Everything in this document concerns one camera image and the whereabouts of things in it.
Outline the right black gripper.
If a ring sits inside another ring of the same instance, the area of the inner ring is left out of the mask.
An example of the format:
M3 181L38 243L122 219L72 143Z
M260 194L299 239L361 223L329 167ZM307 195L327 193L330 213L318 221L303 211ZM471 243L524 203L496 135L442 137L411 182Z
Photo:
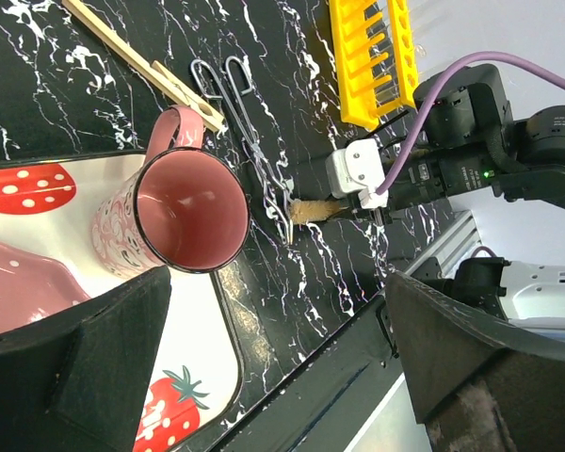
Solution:
M374 177L352 195L354 218L390 221L407 208L486 188L492 177L492 159L486 154L419 154L409 157L384 194L376 194L391 178L392 165L379 156L369 167Z

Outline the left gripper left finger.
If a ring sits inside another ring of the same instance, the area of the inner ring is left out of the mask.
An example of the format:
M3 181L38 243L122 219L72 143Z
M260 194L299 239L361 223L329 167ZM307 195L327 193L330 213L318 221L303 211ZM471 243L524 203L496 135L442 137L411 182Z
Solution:
M0 451L130 451L170 304L155 267L0 334Z

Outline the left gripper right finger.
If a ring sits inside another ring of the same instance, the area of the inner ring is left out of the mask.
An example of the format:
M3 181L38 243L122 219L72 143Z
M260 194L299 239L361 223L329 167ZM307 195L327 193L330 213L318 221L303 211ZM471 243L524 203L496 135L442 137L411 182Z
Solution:
M415 418L425 423L475 378L500 380L515 408L565 420L565 342L514 326L395 272L385 284Z

